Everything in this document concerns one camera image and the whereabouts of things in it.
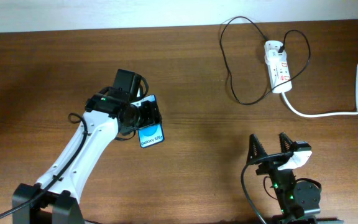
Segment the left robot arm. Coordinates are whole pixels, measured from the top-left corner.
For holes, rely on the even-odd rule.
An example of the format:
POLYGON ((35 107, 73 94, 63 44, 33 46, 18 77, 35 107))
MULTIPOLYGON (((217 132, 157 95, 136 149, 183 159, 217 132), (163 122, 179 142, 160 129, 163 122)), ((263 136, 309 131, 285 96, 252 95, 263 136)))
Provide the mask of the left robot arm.
POLYGON ((142 148, 164 141, 162 116, 146 79, 119 69, 112 86, 104 87, 85 104, 82 115, 70 113, 79 125, 63 152, 34 185, 16 188, 14 223, 85 223, 80 198, 103 151, 113 141, 135 135, 142 148))

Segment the blue Galaxy smartphone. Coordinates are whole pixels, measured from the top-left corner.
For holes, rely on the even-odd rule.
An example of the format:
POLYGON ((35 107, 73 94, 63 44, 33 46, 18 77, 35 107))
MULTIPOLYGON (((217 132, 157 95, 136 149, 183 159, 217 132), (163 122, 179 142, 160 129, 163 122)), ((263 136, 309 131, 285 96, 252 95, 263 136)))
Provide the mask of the blue Galaxy smartphone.
POLYGON ((153 124, 151 102, 157 102, 155 95, 146 96, 142 100, 133 103, 133 105, 139 109, 142 121, 138 130, 141 148, 150 147, 165 140, 162 123, 157 125, 153 124))

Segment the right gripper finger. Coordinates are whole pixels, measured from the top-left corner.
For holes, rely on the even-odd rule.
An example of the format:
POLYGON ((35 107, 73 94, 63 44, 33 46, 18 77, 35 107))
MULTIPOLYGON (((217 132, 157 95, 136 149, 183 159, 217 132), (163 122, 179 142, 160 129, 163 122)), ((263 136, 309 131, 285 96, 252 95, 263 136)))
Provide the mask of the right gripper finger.
POLYGON ((267 153, 255 134, 249 136, 249 152, 246 163, 258 164, 266 160, 267 153))
POLYGON ((282 153, 294 152, 293 141, 285 134, 279 134, 280 148, 282 153))

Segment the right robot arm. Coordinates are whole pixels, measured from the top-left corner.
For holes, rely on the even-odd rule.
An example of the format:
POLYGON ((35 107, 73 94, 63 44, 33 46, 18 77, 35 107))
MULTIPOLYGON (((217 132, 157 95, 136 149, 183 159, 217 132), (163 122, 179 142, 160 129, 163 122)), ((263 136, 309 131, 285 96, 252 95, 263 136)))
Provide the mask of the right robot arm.
POLYGON ((250 199, 244 182, 246 169, 250 165, 257 165, 255 173, 270 179, 280 206, 281 214, 272 217, 273 223, 316 223, 315 215, 321 212, 319 202, 322 186, 312 179, 297 179, 293 173, 311 157, 311 146, 306 141, 292 141, 285 133, 279 134, 279 140, 281 152, 268 155, 257 136, 250 135, 247 161, 241 172, 242 189, 259 220, 265 223, 250 199))

